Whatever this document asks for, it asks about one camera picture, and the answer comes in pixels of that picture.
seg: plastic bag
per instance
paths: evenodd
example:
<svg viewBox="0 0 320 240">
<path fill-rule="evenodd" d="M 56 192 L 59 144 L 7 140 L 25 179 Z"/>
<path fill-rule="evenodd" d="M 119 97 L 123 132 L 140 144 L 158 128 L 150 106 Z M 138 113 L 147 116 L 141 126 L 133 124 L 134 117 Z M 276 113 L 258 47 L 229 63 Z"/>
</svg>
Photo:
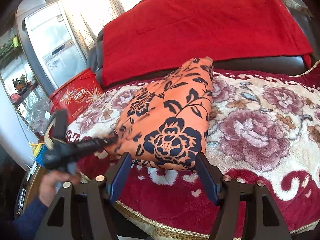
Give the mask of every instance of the plastic bag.
<svg viewBox="0 0 320 240">
<path fill-rule="evenodd" d="M 25 119 L 29 123 L 29 128 L 32 132 L 38 132 L 40 135 L 44 136 L 46 127 L 49 123 L 49 119 L 46 119 L 45 113 L 50 113 L 52 103 L 49 101 L 49 98 L 38 98 L 36 101 L 33 101 L 32 108 L 27 112 Z"/>
</svg>

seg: gold fringe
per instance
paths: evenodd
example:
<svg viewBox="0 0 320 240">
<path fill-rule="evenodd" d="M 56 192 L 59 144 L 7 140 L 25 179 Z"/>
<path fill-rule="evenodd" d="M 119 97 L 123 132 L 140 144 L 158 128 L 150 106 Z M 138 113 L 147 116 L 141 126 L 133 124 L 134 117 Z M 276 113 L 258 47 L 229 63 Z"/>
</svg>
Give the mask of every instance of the gold fringe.
<svg viewBox="0 0 320 240">
<path fill-rule="evenodd" d="M 90 181 L 90 179 L 86 175 L 84 175 L 82 172 L 80 172 L 80 174 L 85 182 Z M 196 232 L 173 228 L 173 227 L 167 226 L 165 224 L 159 223 L 157 221 L 151 220 L 151 219 L 145 217 L 144 215 L 142 215 L 141 213 L 128 207 L 127 205 L 121 203 L 120 201 L 116 201 L 114 206 L 126 218 L 136 220 L 137 222 L 140 222 L 140 223 L 154 226 L 154 232 L 159 237 L 169 237 L 169 238 L 174 238 L 174 239 L 179 239 L 179 240 L 205 240 L 205 239 L 208 239 L 210 236 L 207 234 L 200 234 L 200 233 L 196 233 Z M 298 233 L 302 230 L 305 230 L 305 229 L 317 224 L 318 222 L 319 222 L 319 220 L 317 220 L 311 224 L 305 225 L 299 229 L 292 230 L 292 231 L 290 231 L 290 234 Z M 233 240 L 241 240 L 241 237 L 233 238 Z"/>
<path fill-rule="evenodd" d="M 313 65 L 313 67 L 310 68 L 310 69 L 308 69 L 306 72 L 304 72 L 304 73 L 302 73 L 302 74 L 300 74 L 300 75 L 291 76 L 291 77 L 301 77 L 301 76 L 303 76 L 303 75 L 305 75 L 305 74 L 308 74 L 311 70 L 315 69 L 315 68 L 318 66 L 319 63 L 320 63 L 320 60 L 318 60 L 318 61 Z"/>
</svg>

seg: red blanket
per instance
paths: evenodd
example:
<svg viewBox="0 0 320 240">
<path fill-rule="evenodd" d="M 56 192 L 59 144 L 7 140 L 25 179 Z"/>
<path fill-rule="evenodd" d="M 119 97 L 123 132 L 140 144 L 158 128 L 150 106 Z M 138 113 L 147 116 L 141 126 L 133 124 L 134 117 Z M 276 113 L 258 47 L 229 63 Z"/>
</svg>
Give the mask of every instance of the red blanket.
<svg viewBox="0 0 320 240">
<path fill-rule="evenodd" d="M 281 0 L 144 0 L 104 27 L 103 50 L 104 86 L 192 57 L 312 53 Z"/>
</svg>

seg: black floral pattern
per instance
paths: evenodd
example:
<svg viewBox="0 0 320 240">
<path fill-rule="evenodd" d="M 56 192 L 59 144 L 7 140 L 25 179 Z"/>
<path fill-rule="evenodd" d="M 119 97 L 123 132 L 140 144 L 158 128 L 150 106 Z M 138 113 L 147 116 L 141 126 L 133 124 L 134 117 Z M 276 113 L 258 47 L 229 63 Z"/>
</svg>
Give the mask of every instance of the black floral pattern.
<svg viewBox="0 0 320 240">
<path fill-rule="evenodd" d="M 203 70 L 208 72 L 208 74 L 210 76 L 210 80 L 212 80 L 212 78 L 213 78 L 213 67 L 212 67 L 212 65 L 201 65 L 200 67 Z"/>
<path fill-rule="evenodd" d="M 155 93 L 150 93 L 143 89 L 138 95 L 135 96 L 134 101 L 131 103 L 130 109 L 127 113 L 128 117 L 133 114 L 136 114 L 137 116 L 146 114 L 149 110 L 149 103 L 154 96 Z"/>
<path fill-rule="evenodd" d="M 201 134 L 191 127 L 184 127 L 182 118 L 169 117 L 144 138 L 143 147 L 160 162 L 182 164 L 190 167 L 201 152 Z"/>
</svg>

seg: wall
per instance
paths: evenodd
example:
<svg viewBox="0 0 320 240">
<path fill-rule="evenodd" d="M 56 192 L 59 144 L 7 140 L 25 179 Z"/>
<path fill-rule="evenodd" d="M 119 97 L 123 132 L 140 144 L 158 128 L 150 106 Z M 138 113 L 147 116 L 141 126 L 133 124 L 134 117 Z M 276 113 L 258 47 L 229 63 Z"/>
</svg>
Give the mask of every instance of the wall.
<svg viewBox="0 0 320 240">
<path fill-rule="evenodd" d="M 8 153 L 5 151 L 5 149 L 0 144 L 0 171 L 1 167 L 4 164 L 5 159 L 8 157 Z"/>
<path fill-rule="evenodd" d="M 5 44 L 10 38 L 12 38 L 12 36 L 14 35 L 14 30 L 10 29 L 8 30 L 5 34 L 3 34 L 0 37 L 0 46 L 2 46 L 3 44 Z"/>
<path fill-rule="evenodd" d="M 0 144 L 16 163 L 26 169 L 25 163 L 29 166 L 33 164 L 29 142 L 38 142 L 38 138 L 28 130 L 27 125 L 16 113 L 2 85 L 0 102 Z"/>
<path fill-rule="evenodd" d="M 17 16 L 38 7 L 39 5 L 45 5 L 45 0 L 23 0 L 18 6 Z"/>
</svg>

